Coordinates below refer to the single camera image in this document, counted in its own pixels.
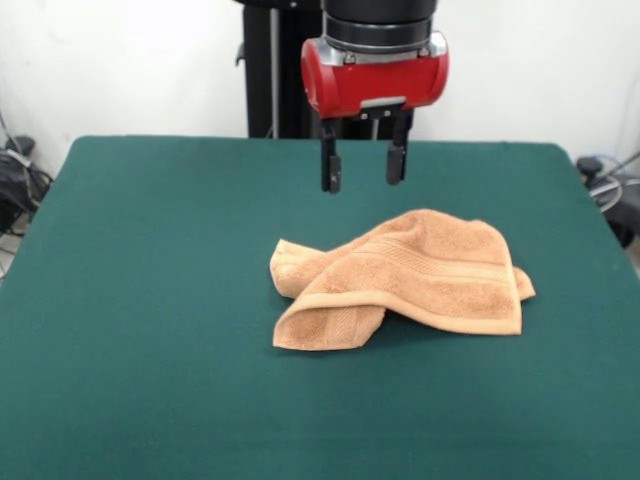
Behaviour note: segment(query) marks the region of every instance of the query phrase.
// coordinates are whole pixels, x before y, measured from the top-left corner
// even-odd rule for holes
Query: towel fold
[[[520,302],[535,295],[500,232],[433,210],[401,215],[329,252],[281,240],[270,270],[278,292],[296,299],[273,344],[296,350],[360,347],[386,309],[451,332],[518,335]]]

